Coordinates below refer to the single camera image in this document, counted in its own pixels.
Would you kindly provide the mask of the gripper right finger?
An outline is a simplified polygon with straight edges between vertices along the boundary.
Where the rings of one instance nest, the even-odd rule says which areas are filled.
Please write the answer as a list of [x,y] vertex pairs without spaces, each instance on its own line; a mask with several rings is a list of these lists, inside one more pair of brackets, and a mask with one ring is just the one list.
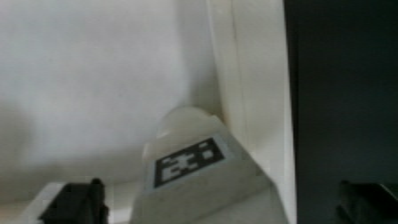
[[333,224],[398,224],[398,183],[339,183]]

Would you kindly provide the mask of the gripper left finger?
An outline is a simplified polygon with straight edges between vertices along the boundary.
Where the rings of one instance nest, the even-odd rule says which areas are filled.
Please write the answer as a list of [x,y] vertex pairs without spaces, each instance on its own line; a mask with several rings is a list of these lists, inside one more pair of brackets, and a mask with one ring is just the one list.
[[104,184],[97,178],[65,184],[38,220],[42,224],[108,224]]

